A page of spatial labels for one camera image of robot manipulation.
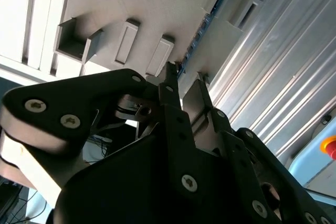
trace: cable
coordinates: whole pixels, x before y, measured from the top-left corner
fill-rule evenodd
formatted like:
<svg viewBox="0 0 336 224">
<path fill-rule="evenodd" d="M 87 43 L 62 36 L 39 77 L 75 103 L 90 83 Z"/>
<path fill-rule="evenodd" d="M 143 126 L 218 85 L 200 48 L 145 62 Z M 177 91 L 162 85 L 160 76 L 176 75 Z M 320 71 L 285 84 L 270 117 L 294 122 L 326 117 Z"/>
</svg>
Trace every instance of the cable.
<svg viewBox="0 0 336 224">
<path fill-rule="evenodd" d="M 25 205 L 27 205 L 28 201 L 30 201 L 34 196 L 35 194 L 37 194 L 37 191 L 21 206 L 21 208 L 18 210 L 18 212 L 16 212 L 16 214 L 13 215 L 11 221 L 8 221 L 8 223 L 12 223 L 13 219 L 17 219 L 16 216 L 17 214 L 21 211 L 21 209 L 23 209 L 25 207 Z"/>
<path fill-rule="evenodd" d="M 31 218 L 28 218 L 28 219 L 25 218 L 24 220 L 17 221 L 17 222 L 11 223 L 11 224 L 17 224 L 17 223 L 21 223 L 21 222 L 25 222 L 25 221 L 31 221 L 32 219 L 35 219 L 35 218 L 39 217 L 41 214 L 43 214 L 43 212 L 46 210 L 46 208 L 47 208 L 47 201 L 44 204 L 44 208 L 43 208 L 42 212 L 40 212 L 38 215 L 36 215 L 34 217 L 31 217 Z"/>
</svg>

